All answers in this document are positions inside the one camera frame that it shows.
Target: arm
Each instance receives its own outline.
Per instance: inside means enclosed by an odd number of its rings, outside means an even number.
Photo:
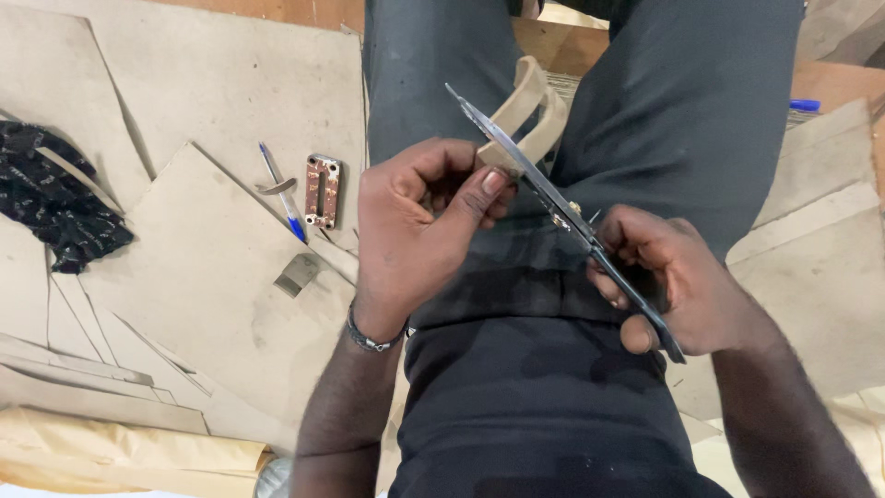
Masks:
[[[664,285],[664,319],[683,350],[712,354],[728,443],[751,495],[874,497],[787,339],[690,223],[616,206],[600,237],[607,250]],[[588,278],[627,309],[626,295],[594,261]],[[658,346],[641,315],[624,322],[621,341],[637,354]]]
[[[515,197],[500,170],[473,172],[475,153],[468,142],[433,139],[362,174],[353,315],[376,343],[395,338],[452,279],[476,229],[493,226]],[[293,498],[374,496],[401,350],[366,351],[346,333],[339,338],[302,418]]]

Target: leg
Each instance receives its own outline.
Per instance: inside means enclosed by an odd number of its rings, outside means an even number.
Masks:
[[[551,178],[585,209],[684,217],[724,260],[771,186],[802,3],[613,4]]]
[[[492,114],[513,92],[522,52],[509,16],[521,9],[521,0],[366,0],[372,164],[433,136],[484,141],[444,83]]]

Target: bracelet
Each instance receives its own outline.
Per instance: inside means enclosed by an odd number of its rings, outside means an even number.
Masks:
[[[405,324],[403,324],[403,329],[399,331],[396,337],[393,338],[390,342],[385,342],[384,344],[378,344],[377,342],[371,340],[370,338],[363,335],[363,332],[360,332],[357,328],[357,325],[353,322],[353,304],[350,304],[350,309],[347,312],[347,323],[344,325],[347,327],[347,332],[350,335],[350,338],[353,339],[353,342],[357,343],[357,346],[362,347],[366,351],[374,351],[376,353],[383,353],[390,349],[391,346],[399,342],[399,339],[403,338],[403,335],[409,330],[409,319],[405,319]]]

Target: scissor blade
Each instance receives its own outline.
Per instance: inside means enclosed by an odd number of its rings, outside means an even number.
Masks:
[[[575,212],[574,209],[569,206],[566,198],[562,197],[559,190],[557,190],[557,188],[553,186],[553,183],[550,183],[550,180],[544,176],[544,173],[541,173],[541,170],[538,169],[528,157],[526,157],[526,154],[519,149],[510,136],[504,133],[504,131],[498,127],[494,121],[483,114],[482,111],[458,95],[448,83],[446,83],[445,87],[449,90],[449,93],[458,100],[458,103],[461,104],[461,110],[464,111],[464,114],[466,114],[468,118],[470,118],[470,121],[473,121],[489,140],[501,145],[501,147],[504,148],[504,151],[507,152],[522,168],[524,173],[523,180],[528,184],[532,191],[538,195],[548,211],[550,211],[551,214],[559,215],[564,218],[562,221],[568,223],[568,230],[579,239],[581,245],[591,244],[594,230],[590,228],[583,218],[581,218],[580,214]]]

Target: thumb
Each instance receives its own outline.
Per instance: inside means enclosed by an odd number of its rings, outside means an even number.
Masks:
[[[445,237],[469,240],[508,183],[510,176],[497,167],[486,166],[473,173],[434,222],[433,230],[439,230]]]
[[[630,353],[645,354],[658,349],[658,333],[642,315],[629,317],[620,326],[620,342]]]

